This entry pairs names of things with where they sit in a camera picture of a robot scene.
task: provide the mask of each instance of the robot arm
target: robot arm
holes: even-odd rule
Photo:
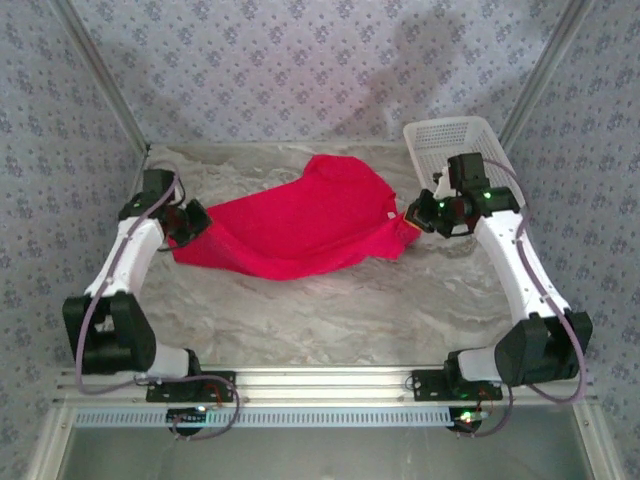
[[[144,172],[142,192],[120,212],[118,234],[102,270],[83,296],[64,302],[63,317],[75,355],[89,304],[106,282],[95,311],[86,319],[89,329],[82,359],[83,374],[137,371],[152,377],[175,378],[200,373],[192,351],[157,341],[138,303],[151,259],[165,238],[172,238],[178,246],[185,245],[211,224],[206,210],[196,200],[181,208],[184,198],[179,198],[177,190],[148,218],[139,220],[171,188],[173,176],[168,170]],[[128,238],[135,222],[139,224]],[[108,276],[116,258],[116,268]]]
[[[435,193],[423,190],[406,219],[445,237],[452,236],[454,227],[466,224],[496,268],[514,325],[495,345],[449,354],[444,372],[451,391],[463,391],[469,382],[517,386],[574,377],[576,354],[549,300],[564,312],[583,351],[591,337],[591,321],[586,313],[573,312],[555,289],[526,232],[516,239],[523,217],[512,192],[506,187],[491,188],[479,153],[450,158],[434,180],[438,183]],[[522,263],[517,242],[545,287],[544,298]]]

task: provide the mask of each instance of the red cloth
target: red cloth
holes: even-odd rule
[[[173,256],[272,280],[397,259],[420,232],[395,196],[361,160],[315,155],[294,182],[208,208],[213,225]]]

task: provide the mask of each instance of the laundry basket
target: laundry basket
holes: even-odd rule
[[[480,117],[449,117],[409,123],[404,138],[422,188],[435,189],[433,174],[440,172],[447,159],[461,153],[480,152],[485,159],[495,160],[513,170],[498,137],[489,123]],[[511,188],[518,203],[524,197],[516,182],[494,165],[485,165],[491,186]]]

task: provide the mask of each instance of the floral wallpaper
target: floral wallpaper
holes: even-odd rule
[[[640,478],[640,4],[596,2],[510,158],[549,273],[594,322],[587,351]]]
[[[0,478],[25,474],[64,298],[101,266],[140,165],[48,3],[0,2]]]
[[[499,132],[566,1],[75,0],[150,143]]]

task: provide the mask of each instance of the patterned wallpaper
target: patterned wallpaper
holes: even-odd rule
[[[47,2],[0,2],[0,478],[22,478],[71,355],[61,305],[97,273],[140,159]]]
[[[604,408],[640,478],[640,4],[597,2],[510,158],[549,274],[595,332]]]
[[[499,131],[566,1],[75,0],[150,143]]]

